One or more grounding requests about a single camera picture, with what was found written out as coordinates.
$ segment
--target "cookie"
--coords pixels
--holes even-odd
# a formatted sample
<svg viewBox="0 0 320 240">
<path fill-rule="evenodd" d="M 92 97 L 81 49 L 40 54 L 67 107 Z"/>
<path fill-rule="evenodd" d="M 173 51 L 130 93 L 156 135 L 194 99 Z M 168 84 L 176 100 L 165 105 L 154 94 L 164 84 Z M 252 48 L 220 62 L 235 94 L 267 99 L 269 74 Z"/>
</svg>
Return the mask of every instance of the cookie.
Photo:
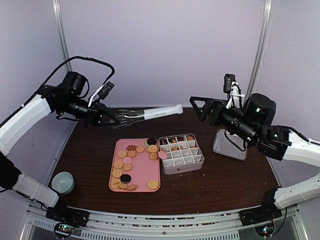
<svg viewBox="0 0 320 240">
<path fill-rule="evenodd" d="M 150 137 L 147 141 L 148 145 L 156 145 L 157 144 L 157 139 L 155 139 L 154 137 Z"/>
<path fill-rule="evenodd" d="M 128 157 L 134 158 L 137 155 L 137 152 L 135 150 L 128 151 Z"/>
<path fill-rule="evenodd" d="M 120 169 L 115 169 L 112 171 L 112 176 L 116 179 L 120 178 L 122 175 L 122 171 Z"/>
<path fill-rule="evenodd" d="M 157 180 L 150 180 L 146 185 L 150 190 L 156 190 L 157 188 L 159 188 L 159 182 Z"/>
<path fill-rule="evenodd" d="M 150 153 L 157 153 L 159 149 L 158 149 L 158 147 L 156 145 L 150 145 L 148 147 L 148 150 L 149 150 Z"/>
<path fill-rule="evenodd" d="M 123 183 L 123 182 L 119 182 L 119 183 L 118 183 L 118 187 L 119 187 L 120 189 L 125 190 L 125 189 L 128 188 L 128 184 Z"/>
<path fill-rule="evenodd" d="M 157 160 L 158 159 L 158 153 L 156 153 L 156 152 L 151 152 L 150 154 L 149 154 L 149 158 L 151 159 L 151 160 Z"/>
<path fill-rule="evenodd" d="M 115 161 L 115 162 L 113 163 L 113 167 L 114 167 L 115 169 L 122 169 L 123 166 L 124 166 L 124 163 L 123 163 L 122 161 Z"/>
<path fill-rule="evenodd" d="M 126 157 L 122 160 L 122 162 L 123 162 L 124 164 L 130 164 L 130 163 L 132 163 L 132 158 L 129 157 L 129 156 L 126 156 Z"/>
<path fill-rule="evenodd" d="M 145 147 L 144 146 L 137 146 L 136 147 L 136 152 L 138 154 L 142 154 L 145 151 Z"/>
<path fill-rule="evenodd" d="M 134 166 L 133 166 L 131 163 L 127 163 L 127 164 L 124 164 L 124 165 L 123 165 L 123 168 L 122 168 L 122 169 L 123 169 L 124 171 L 128 172 L 128 171 L 131 171 L 133 167 L 134 167 Z"/>
<path fill-rule="evenodd" d="M 118 189 L 118 188 L 119 188 L 118 184 L 119 184 L 120 182 L 121 182 L 121 181 L 120 181 L 119 178 L 114 178 L 114 179 L 111 180 L 110 185 L 111 185 L 111 187 L 112 187 L 113 189 Z"/>
<path fill-rule="evenodd" d="M 159 158 L 162 159 L 162 160 L 166 160 L 166 159 L 168 158 L 168 155 L 167 155 L 164 151 L 160 151 L 160 152 L 158 153 L 158 156 L 159 156 Z"/>
<path fill-rule="evenodd" d="M 121 158 L 121 159 L 124 159 L 126 156 L 127 156 L 127 152 L 124 151 L 124 150 L 121 150 L 118 152 L 118 157 Z"/>
<path fill-rule="evenodd" d="M 129 146 L 126 147 L 126 149 L 127 149 L 128 151 L 136 150 L 136 148 L 137 148 L 136 145 L 129 145 Z"/>
<path fill-rule="evenodd" d="M 131 184 L 127 187 L 127 190 L 128 191 L 134 191 L 138 188 L 138 185 L 137 184 Z"/>
</svg>

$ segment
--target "white robotic arm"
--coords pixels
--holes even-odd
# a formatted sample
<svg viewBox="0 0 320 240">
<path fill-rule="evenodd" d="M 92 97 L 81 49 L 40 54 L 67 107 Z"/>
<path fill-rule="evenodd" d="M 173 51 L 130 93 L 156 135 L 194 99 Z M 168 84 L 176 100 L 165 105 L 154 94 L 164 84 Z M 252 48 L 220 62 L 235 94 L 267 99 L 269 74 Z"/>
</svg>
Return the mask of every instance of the white robotic arm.
<svg viewBox="0 0 320 240">
<path fill-rule="evenodd" d="M 302 139 L 295 132 L 289 133 L 291 146 L 287 147 L 283 160 L 298 161 L 320 167 L 320 142 L 311 138 Z M 320 173 L 296 185 L 278 188 L 274 194 L 274 205 L 284 209 L 290 205 L 320 197 Z"/>
<path fill-rule="evenodd" d="M 58 86 L 45 85 L 60 67 L 73 59 L 96 62 L 110 67 L 112 70 L 104 83 L 89 98 L 89 103 L 83 100 L 87 94 L 80 97 L 85 83 L 88 83 L 87 93 L 89 92 L 89 82 L 77 72 L 68 72 Z M 7 155 L 29 129 L 54 111 L 58 114 L 57 119 L 62 119 L 60 117 L 63 113 L 68 113 L 75 119 L 66 119 L 72 121 L 84 119 L 85 127 L 92 125 L 94 127 L 111 126 L 113 128 L 123 128 L 136 122 L 183 113 L 182 105 L 138 111 L 113 111 L 100 103 L 100 100 L 105 99 L 114 87 L 113 83 L 107 82 L 113 73 L 114 68 L 106 62 L 88 57 L 71 57 L 60 64 L 31 97 L 0 124 L 0 187 L 4 188 L 4 190 L 0 190 L 0 193 L 13 190 L 47 208 L 48 218 L 59 221 L 63 219 L 68 222 L 69 216 L 75 216 L 78 226 L 86 225 L 86 220 L 84 220 L 86 217 L 83 217 L 86 216 L 86 211 L 68 208 L 57 192 L 21 172 L 7 158 Z"/>
<path fill-rule="evenodd" d="M 244 146 L 246 143 L 247 148 L 256 147 L 272 159 L 320 167 L 320 142 L 306 138 L 292 127 L 272 126 L 276 103 L 262 94 L 252 94 L 242 108 L 241 91 L 239 84 L 235 83 L 233 74 L 225 75 L 223 92 L 228 94 L 228 101 L 197 96 L 190 98 L 200 121 L 210 117 L 211 125 L 224 125 L 231 135 L 243 139 Z M 230 94 L 239 98 L 233 98 L 235 104 Z M 203 107 L 199 108 L 195 101 L 204 102 Z M 320 197 L 320 173 L 296 185 L 267 191 L 260 207 L 239 213 L 241 222 L 245 226 L 280 217 L 281 209 L 315 197 Z"/>
</svg>

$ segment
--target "plastic grid organizer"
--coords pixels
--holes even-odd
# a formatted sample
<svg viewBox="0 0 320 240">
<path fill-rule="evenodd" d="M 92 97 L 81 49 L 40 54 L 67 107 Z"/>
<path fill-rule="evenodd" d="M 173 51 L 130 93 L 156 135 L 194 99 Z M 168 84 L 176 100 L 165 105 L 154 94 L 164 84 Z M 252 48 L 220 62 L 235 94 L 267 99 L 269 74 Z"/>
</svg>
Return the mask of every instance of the plastic grid organizer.
<svg viewBox="0 0 320 240">
<path fill-rule="evenodd" d="M 194 140 L 187 140 L 189 136 L 193 137 Z M 178 174 L 202 168 L 205 158 L 195 135 L 165 136 L 159 138 L 159 144 L 160 149 L 167 151 L 167 159 L 162 160 L 165 174 Z M 174 147 L 178 147 L 178 150 L 172 151 Z"/>
</svg>

